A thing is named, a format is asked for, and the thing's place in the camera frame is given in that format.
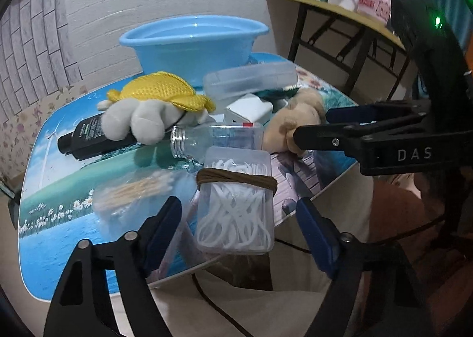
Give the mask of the clear plastic bottle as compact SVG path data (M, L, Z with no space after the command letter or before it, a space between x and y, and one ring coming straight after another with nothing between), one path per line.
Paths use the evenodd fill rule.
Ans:
M253 123L206 123L195 127L175 126L170 150L179 167L196 172L231 160L235 165L261 164L270 174L271 156L263 150L264 127Z

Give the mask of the cotton swab bag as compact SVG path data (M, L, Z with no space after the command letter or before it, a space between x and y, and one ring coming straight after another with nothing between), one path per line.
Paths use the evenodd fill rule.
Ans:
M92 208L101 218L124 215L146 199L164 202L176 196L188 202L196 191L192 174L184 170L145 168L99 185L92 195Z

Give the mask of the yellow top folding table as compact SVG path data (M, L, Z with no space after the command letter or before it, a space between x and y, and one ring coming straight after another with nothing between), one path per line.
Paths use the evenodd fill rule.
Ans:
M275 52L356 102L401 100L418 75L399 38L355 12L316 0L266 0Z

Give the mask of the white charger block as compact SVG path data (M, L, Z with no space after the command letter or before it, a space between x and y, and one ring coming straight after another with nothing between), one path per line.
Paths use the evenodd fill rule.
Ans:
M264 125L272 116L271 102L261 100L257 95L246 94L230 103L224 109L224 121L227 123L259 123Z

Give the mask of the translucent plastic case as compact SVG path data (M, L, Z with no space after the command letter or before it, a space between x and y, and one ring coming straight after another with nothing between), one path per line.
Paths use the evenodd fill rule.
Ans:
M285 61L208 73L203 77L203 89L211 100L221 101L264 90L283 89L297 81L295 64Z

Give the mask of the brown plush toy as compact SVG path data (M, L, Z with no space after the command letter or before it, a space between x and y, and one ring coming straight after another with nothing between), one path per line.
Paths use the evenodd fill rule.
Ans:
M294 142L295 130L324 121L325 107L321 94L310 87L299 89L265 127L262 149L270 154L291 152L301 157L305 152Z

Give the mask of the green sachet packet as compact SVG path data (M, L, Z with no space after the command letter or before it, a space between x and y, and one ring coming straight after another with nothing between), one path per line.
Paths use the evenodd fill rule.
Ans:
M266 89L256 92L255 95L262 100L288 100L294 97L298 92L299 87L293 85L284 88Z

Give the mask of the floss pick box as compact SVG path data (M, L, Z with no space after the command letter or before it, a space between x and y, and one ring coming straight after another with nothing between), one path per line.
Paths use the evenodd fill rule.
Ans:
M212 146L196 182L195 239L201 251L259 255L273 248L277 180L268 152Z

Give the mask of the blue plastic basin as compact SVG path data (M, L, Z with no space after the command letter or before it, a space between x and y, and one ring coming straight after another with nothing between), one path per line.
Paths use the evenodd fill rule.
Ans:
M119 38L143 73L167 71L191 80L246 64L256 39L269 28L231 15L187 15L146 23Z

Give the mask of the black shampoo bottle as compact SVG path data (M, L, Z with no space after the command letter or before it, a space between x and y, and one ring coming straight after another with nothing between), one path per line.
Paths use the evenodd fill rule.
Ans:
M59 152L65 155L71 154L77 160L85 160L137 144L130 132L120 141L108 139L101 122L102 114L79 122L73 132L58 138Z

